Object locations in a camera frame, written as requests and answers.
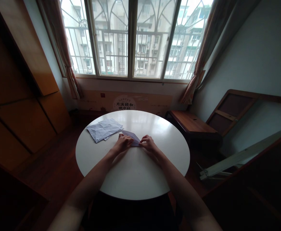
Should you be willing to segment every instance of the window glass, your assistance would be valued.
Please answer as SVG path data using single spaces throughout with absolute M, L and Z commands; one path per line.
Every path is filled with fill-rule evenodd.
M 135 78 L 161 78 L 174 11 L 173 0 L 138 1 Z
M 61 9 L 74 73 L 95 74 L 83 0 L 62 0 Z
M 95 0 L 97 61 L 101 75 L 128 74 L 128 0 Z
M 165 79 L 190 79 L 192 77 L 212 1 L 187 0 L 181 2 L 167 58 Z

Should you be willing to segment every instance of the curtain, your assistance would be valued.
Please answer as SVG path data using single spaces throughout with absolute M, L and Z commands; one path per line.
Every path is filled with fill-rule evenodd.
M 217 41 L 226 25 L 226 22 L 237 0 L 215 0 L 212 4 L 207 25 L 203 35 L 203 41 L 195 64 L 193 77 L 185 88 L 180 99 L 181 104 L 191 104 L 196 87 L 200 84 L 204 75 L 203 67 L 211 56 Z
M 40 7 L 41 14 L 44 16 L 44 22 L 47 24 L 46 27 L 49 28 L 49 36 L 53 38 L 53 46 L 57 49 L 58 58 L 64 63 L 72 98 L 81 99 L 83 98 L 83 93 L 71 66 L 60 1 L 37 0 L 37 3 Z

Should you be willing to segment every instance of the white wall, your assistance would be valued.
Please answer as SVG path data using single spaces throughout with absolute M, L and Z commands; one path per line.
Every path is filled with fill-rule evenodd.
M 74 100 L 72 100 L 69 87 L 67 88 L 63 82 L 63 78 L 62 78 L 60 69 L 58 67 L 56 57 L 53 52 L 51 42 L 48 38 L 47 31 L 45 29 L 42 17 L 40 15 L 40 11 L 38 9 L 36 0 L 24 0 L 24 3 L 26 5 L 28 14 L 31 18 L 32 24 L 34 25 L 34 28 L 38 35 L 41 46 L 44 50 L 44 54 L 47 58 L 47 61 L 51 67 L 52 73 L 55 77 L 59 91 L 64 99 L 67 110 L 70 111 L 72 109 L 75 109 L 76 104 L 75 104 Z
M 84 90 L 102 90 L 117 91 L 128 93 L 143 93 L 157 95 L 171 95 L 173 101 L 172 110 L 186 110 L 187 105 L 178 104 L 179 98 L 184 91 L 186 84 L 176 83 L 153 83 L 153 82 L 132 82 L 132 81 L 116 81 L 116 80 L 97 80 L 97 79 L 77 79 L 81 88 Z
M 281 0 L 263 0 L 235 35 L 191 112 L 206 121 L 228 89 L 281 96 Z M 281 105 L 257 103 L 224 138 L 229 156 L 281 130 Z

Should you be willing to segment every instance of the dark clothing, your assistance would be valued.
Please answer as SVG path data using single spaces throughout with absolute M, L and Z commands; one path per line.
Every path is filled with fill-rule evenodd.
M 114 198 L 99 192 L 93 201 L 85 230 L 179 230 L 167 194 L 142 201 Z

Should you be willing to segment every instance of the stack of paper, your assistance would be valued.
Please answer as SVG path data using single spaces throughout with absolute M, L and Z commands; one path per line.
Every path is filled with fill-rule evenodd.
M 107 140 L 111 135 L 123 130 L 122 125 L 114 119 L 102 120 L 97 124 L 88 125 L 86 128 L 96 143 Z

